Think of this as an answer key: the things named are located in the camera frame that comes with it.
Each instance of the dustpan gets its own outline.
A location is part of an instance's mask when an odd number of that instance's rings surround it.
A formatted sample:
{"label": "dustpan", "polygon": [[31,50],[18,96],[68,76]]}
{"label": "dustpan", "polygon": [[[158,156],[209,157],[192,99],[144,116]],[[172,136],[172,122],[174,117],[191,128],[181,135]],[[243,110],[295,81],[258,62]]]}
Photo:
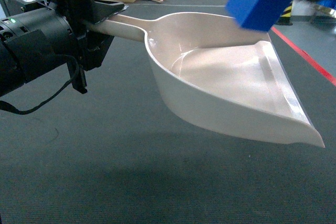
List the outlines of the dustpan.
{"label": "dustpan", "polygon": [[85,24],[92,31],[144,42],[163,101],[187,122],[250,140],[324,147],[267,33],[205,13],[156,20],[119,14]]}

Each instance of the white wall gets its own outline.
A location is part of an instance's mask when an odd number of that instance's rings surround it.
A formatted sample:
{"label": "white wall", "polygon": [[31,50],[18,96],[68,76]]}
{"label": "white wall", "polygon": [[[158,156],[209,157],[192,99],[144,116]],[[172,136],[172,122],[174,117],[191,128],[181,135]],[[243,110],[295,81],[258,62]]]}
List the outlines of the white wall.
{"label": "white wall", "polygon": [[4,10],[2,9],[1,5],[0,5],[0,19],[6,17]]}

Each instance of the red floor line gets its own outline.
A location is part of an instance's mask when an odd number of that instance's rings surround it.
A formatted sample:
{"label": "red floor line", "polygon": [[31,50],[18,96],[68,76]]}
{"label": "red floor line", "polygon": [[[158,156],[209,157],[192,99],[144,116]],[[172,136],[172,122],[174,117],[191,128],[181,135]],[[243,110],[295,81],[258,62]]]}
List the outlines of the red floor line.
{"label": "red floor line", "polygon": [[336,78],[326,71],[321,65],[319,65],[307,52],[303,51],[292,41],[290,41],[285,35],[283,35],[278,29],[272,27],[272,31],[275,32],[284,42],[286,42],[295,52],[297,52],[303,59],[311,64],[317,71],[319,71],[325,78],[327,78],[332,84],[336,86]]}

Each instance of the blue foam cube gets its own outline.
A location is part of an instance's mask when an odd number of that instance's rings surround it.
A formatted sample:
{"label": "blue foam cube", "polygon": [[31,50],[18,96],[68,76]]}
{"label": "blue foam cube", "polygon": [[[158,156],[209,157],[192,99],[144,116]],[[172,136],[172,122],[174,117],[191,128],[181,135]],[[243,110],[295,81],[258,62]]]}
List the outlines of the blue foam cube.
{"label": "blue foam cube", "polygon": [[242,28],[269,31],[292,0],[229,0],[226,9]]}

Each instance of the gray floor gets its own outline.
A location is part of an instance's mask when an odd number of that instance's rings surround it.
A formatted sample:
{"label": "gray floor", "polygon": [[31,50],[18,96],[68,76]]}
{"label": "gray floor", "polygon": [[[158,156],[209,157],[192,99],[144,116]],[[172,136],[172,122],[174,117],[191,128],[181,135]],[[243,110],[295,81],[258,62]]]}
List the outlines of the gray floor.
{"label": "gray floor", "polygon": [[336,19],[292,23],[275,27],[336,77]]}
{"label": "gray floor", "polygon": [[[226,14],[227,0],[186,1],[124,14]],[[325,149],[184,122],[163,103],[144,44],[115,38],[87,94],[69,87],[34,114],[0,112],[3,223],[335,223],[336,88],[270,36]],[[60,67],[2,99],[27,109],[67,78]]]}

